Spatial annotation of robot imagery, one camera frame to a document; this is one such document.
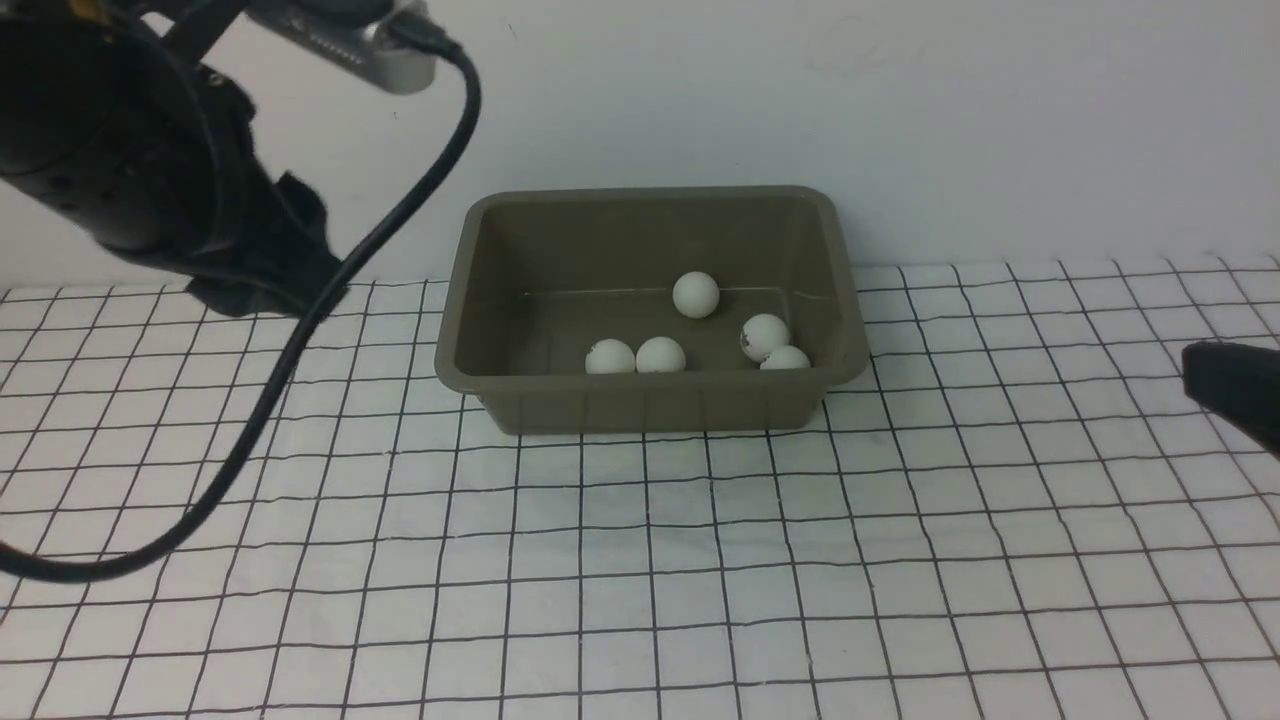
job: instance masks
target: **silver metal part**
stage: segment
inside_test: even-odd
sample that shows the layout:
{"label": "silver metal part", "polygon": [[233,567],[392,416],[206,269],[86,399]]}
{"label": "silver metal part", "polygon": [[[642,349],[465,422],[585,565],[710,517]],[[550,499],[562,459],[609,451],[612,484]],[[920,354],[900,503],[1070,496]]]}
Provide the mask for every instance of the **silver metal part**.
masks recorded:
{"label": "silver metal part", "polygon": [[342,27],[316,18],[287,0],[253,0],[247,14],[335,65],[396,95],[425,90],[435,79],[435,58],[404,47],[387,32],[402,13],[426,17],[424,0],[396,0],[387,17],[365,27]]}

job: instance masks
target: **black object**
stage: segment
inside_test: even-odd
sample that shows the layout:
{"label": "black object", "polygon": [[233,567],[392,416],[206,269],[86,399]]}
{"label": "black object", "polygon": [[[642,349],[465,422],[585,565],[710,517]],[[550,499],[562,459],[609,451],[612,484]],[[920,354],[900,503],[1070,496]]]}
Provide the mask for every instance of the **black object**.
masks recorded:
{"label": "black object", "polygon": [[[444,182],[462,156],[463,150],[466,150],[475,132],[476,122],[480,118],[480,76],[462,47],[449,40],[443,29],[420,15],[406,17],[403,23],[393,26],[392,29],[404,45],[415,47],[420,53],[439,56],[458,68],[466,83],[466,105],[462,109],[462,118],[458,120],[458,126],[453,131],[449,142],[444,146],[440,156],[426,174],[360,241],[360,245],[351,251],[351,255],[338,265],[337,270],[319,290],[315,302],[306,309],[302,319],[294,325],[289,341],[284,345],[284,350],[280,351],[280,356],[271,369],[271,375],[262,387],[262,393],[259,396],[257,404],[253,405],[253,410],[244,423],[244,429],[236,438],[236,445],[232,446],[227,460],[223,461],[223,466],[218,470],[209,488],[172,528],[138,550],[95,562],[64,562],[37,557],[0,543],[0,571],[52,583],[87,583],[127,575],[160,560],[186,542],[209,519],[218,507],[218,503],[221,502],[227,491],[230,489],[232,483],[239,475],[241,469],[244,468],[244,462],[248,460],[253,446],[257,445],[259,438],[262,436],[262,429],[266,427],[275,404],[280,398],[280,393],[288,384],[289,375],[293,373],[293,368],[297,366],[298,357],[302,356],[307,341],[311,340],[311,336],[325,316],[333,311],[347,283],[369,263],[374,254],[387,245],[387,241],[404,225],[413,213],[422,206],[422,202],[440,187],[440,183]],[[32,68],[27,69],[28,72],[33,72]],[[0,115],[4,114],[3,110],[4,106],[0,105]],[[77,118],[63,118],[56,113],[51,113],[50,117],[61,119],[61,122],[72,126],[81,122]],[[38,133],[33,132],[31,135],[38,138]]]}
{"label": "black object", "polygon": [[392,13],[393,0],[293,0],[307,13],[346,27],[364,27]]}
{"label": "black object", "polygon": [[1183,348],[1187,397],[1280,456],[1280,351],[1230,342]]}
{"label": "black object", "polygon": [[47,0],[0,15],[0,177],[113,255],[191,275],[216,313],[300,316],[338,272],[324,202],[268,178],[253,104],[200,64],[244,4],[188,3],[163,38],[146,3],[104,5],[105,23]]}

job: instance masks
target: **grid paper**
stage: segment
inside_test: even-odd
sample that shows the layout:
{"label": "grid paper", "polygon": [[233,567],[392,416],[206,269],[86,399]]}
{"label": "grid paper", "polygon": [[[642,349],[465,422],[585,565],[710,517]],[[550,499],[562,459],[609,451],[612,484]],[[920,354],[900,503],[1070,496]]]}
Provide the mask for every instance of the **grid paper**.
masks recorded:
{"label": "grid paper", "polygon": [[[855,279],[873,365],[803,430],[585,438],[440,386],[444,283],[353,287],[191,542],[0,577],[0,717],[1275,717],[1280,466],[1178,364],[1280,347],[1280,264]],[[154,538],[291,328],[5,293],[0,537]]]}

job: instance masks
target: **white ball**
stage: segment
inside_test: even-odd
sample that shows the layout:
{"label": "white ball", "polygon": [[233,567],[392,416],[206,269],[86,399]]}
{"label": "white ball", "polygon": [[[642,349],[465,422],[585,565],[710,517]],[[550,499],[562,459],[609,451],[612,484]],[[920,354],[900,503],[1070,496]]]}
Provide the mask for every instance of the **white ball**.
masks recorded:
{"label": "white ball", "polygon": [[669,337],[652,337],[636,351],[636,372],[678,373],[685,369],[685,350]]}
{"label": "white ball", "polygon": [[613,373],[634,373],[636,356],[621,340],[602,340],[586,354],[586,374],[607,375]]}
{"label": "white ball", "polygon": [[812,368],[809,356],[794,345],[783,345],[771,352],[764,363],[760,363],[762,370],[799,370],[801,368]]}
{"label": "white ball", "polygon": [[719,286],[707,273],[685,273],[676,281],[671,300],[681,315],[699,320],[719,305]]}
{"label": "white ball", "polygon": [[742,325],[742,334],[737,341],[748,357],[754,363],[763,363],[769,352],[791,342],[791,331],[782,318],[762,313]]}

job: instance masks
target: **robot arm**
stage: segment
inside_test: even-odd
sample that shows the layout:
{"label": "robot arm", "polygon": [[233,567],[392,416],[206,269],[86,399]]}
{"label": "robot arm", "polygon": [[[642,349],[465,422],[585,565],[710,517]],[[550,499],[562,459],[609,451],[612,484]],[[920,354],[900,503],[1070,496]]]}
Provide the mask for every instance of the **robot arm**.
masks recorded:
{"label": "robot arm", "polygon": [[[253,105],[201,63],[246,8],[393,92],[430,85],[434,58],[466,83],[462,118],[440,156],[340,261],[325,237],[324,202],[289,174],[268,178],[253,154]],[[157,35],[142,22],[146,12],[166,14],[173,27]],[[168,555],[218,507],[347,283],[457,164],[479,120],[480,78],[416,0],[0,0],[0,179],[113,255],[191,275],[188,292],[215,311],[300,316],[212,483],[164,534],[93,562],[0,542],[4,573],[116,578]]]}

